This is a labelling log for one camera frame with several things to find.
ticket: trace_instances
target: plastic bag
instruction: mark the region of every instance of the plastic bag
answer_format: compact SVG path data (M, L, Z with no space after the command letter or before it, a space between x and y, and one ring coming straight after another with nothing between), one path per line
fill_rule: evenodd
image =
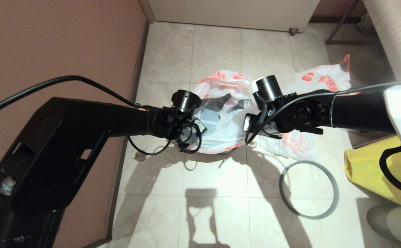
M344 91L350 88L350 57L346 55L339 64L321 65L319 67L297 73L288 82L283 83L282 93L304 94L315 90ZM316 160L318 158L313 150L315 134L292 132L283 134L283 138L273 139L261 136L260 145L265 150L284 157L296 160Z
M218 154L240 147L245 142L242 125L253 104L247 86L252 79L237 72L222 70L199 83L193 93L202 99L194 112L207 127L199 152Z
M379 166L383 151L398 146L401 146L401 140L394 136L358 149L347 149L344 156L347 178L401 205L401 190L389 182ZM401 152L391 155L385 161L391 174L401 182Z

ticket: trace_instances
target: yellow bag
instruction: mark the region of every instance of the yellow bag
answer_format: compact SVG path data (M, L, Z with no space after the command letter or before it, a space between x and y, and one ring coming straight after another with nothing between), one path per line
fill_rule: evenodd
M351 182L401 205L399 137L394 136L358 149L346 150L345 172Z

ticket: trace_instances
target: black rubber ring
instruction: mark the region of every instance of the black rubber ring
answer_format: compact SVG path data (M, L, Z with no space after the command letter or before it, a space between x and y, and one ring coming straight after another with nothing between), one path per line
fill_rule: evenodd
M300 212L298 212L293 206L292 204L289 202L288 198L285 196L285 192L284 192L284 179L285 179L285 175L288 172L288 170L294 166L294 165L298 165L298 164L309 164L309 165L314 165L315 167L319 168L320 170L322 170L326 176L328 176L329 180L331 181L332 184L332 188L334 189L334 199L332 200L332 204L331 206L328 208L328 210L326 210L325 213L322 213L320 215L315 215L315 216L310 216L310 215L304 215ZM340 198L340 193L339 193L339 189L337 186L337 182L336 179L334 178L334 176L328 171L327 168L325 168L323 165L314 162L314 161L308 161L308 160L303 160L303 161L297 161L294 162L290 165L288 165L282 172L282 175L280 176L280 180L279 180L279 189L280 189L280 195L282 196L282 199L285 203L285 205L289 208L289 210L291 210L294 214L301 216L303 218L307 218L307 219L311 219L311 220L320 220L323 218L328 217L329 215L331 215L331 213L333 213L335 211L335 209L337 208L338 202L339 202L339 198Z

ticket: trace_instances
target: tiled floor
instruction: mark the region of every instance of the tiled floor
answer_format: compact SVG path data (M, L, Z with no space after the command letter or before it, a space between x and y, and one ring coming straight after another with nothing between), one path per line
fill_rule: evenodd
M137 102L170 106L172 93L221 69L256 78L275 74L281 84L294 72L339 63L351 54L354 86L391 80L378 50L370 46L324 45L332 24L309 24L304 33L248 30L157 22L150 26ZM336 38L355 36L343 27ZM181 154L174 147L143 162L129 146L125 157L108 248L145 247L355 247L391 248L367 224L367 210L387 203L351 184L344 173L342 129L325 128L318 136L318 162L337 179L337 210L320 221L292 214L279 195L279 176L292 159L276 157L258 145L228 155ZM146 151L165 141L133 137ZM322 172L298 165L288 173L286 191L305 214L326 210L332 188Z

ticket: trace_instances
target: white plastic bag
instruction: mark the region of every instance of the white plastic bag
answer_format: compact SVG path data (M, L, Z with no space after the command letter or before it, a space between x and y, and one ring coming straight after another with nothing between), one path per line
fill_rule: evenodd
M321 65L294 75L289 82L283 83L282 93L304 94L315 90L344 91L350 88L350 60L349 55L339 64ZM284 157L296 160L316 160L317 154L313 150L315 134L292 132L283 134L283 138L273 139L261 136L260 145L265 150Z
M202 99L194 116L207 127L199 152L218 154L242 146L242 126L248 107L253 104L247 86L252 79L237 72L222 70L199 83L193 93Z

